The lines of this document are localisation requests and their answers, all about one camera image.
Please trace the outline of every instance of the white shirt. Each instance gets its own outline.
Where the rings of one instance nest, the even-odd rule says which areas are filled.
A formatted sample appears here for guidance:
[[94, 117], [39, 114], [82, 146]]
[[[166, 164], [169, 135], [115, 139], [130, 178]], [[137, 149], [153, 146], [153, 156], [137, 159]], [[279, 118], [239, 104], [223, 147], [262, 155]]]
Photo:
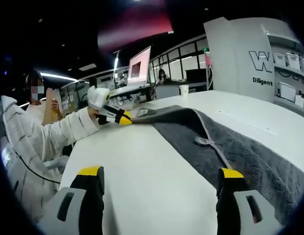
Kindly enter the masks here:
[[[18, 107], [15, 99], [2, 96], [1, 100], [9, 143], [34, 172], [48, 179], [60, 181], [61, 176], [47, 170], [42, 162], [53, 160], [64, 146], [99, 129], [97, 121], [90, 118], [87, 108], [72, 113], [61, 121], [42, 126], [33, 122], [29, 114]], [[34, 175], [18, 157], [7, 163], [6, 170], [12, 187], [16, 187], [17, 198], [37, 221], [44, 205], [56, 193], [55, 184]]]
[[29, 114], [29, 116], [32, 117], [32, 119], [38, 123], [42, 124], [43, 119], [44, 119], [44, 112], [45, 112], [45, 101], [40, 101], [40, 105], [32, 105], [29, 104], [29, 106], [26, 109], [26, 112]]

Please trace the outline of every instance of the monitor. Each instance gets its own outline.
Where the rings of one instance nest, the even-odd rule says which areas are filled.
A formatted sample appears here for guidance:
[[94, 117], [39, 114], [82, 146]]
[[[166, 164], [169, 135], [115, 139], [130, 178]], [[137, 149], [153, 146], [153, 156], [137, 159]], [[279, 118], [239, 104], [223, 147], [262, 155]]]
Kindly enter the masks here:
[[127, 85], [144, 85], [148, 82], [151, 46], [132, 57], [129, 62]]

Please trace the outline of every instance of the white desk surface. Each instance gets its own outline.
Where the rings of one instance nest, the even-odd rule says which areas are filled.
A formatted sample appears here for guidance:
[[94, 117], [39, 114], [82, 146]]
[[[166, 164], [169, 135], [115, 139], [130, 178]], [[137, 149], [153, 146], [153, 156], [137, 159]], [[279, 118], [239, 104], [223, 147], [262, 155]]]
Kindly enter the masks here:
[[[258, 99], [217, 91], [146, 103], [195, 108], [259, 141], [304, 172], [304, 118]], [[76, 143], [61, 187], [81, 168], [103, 165], [103, 232], [123, 235], [217, 233], [216, 190], [151, 125], [110, 123]]]

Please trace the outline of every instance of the paper cup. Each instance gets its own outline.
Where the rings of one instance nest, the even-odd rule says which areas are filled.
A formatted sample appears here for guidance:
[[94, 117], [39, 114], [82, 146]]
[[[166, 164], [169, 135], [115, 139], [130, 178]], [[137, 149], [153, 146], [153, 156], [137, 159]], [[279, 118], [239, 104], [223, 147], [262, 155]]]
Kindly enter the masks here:
[[180, 95], [181, 96], [188, 96], [189, 94], [189, 86], [188, 85], [181, 85], [179, 86]]

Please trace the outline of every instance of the gray towel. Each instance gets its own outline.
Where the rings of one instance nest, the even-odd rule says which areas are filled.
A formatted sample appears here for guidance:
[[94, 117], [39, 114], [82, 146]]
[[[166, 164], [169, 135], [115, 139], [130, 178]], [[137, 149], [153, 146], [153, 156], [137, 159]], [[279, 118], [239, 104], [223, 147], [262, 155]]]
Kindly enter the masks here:
[[[177, 152], [215, 188], [218, 169], [225, 167], [211, 146], [195, 144], [195, 137], [206, 138], [199, 118], [191, 109], [172, 106], [149, 110], [134, 123], [153, 123]], [[262, 144], [245, 137], [198, 111], [205, 126], [233, 169], [241, 172], [251, 189], [258, 190], [275, 208], [283, 225], [304, 193], [304, 173]]]

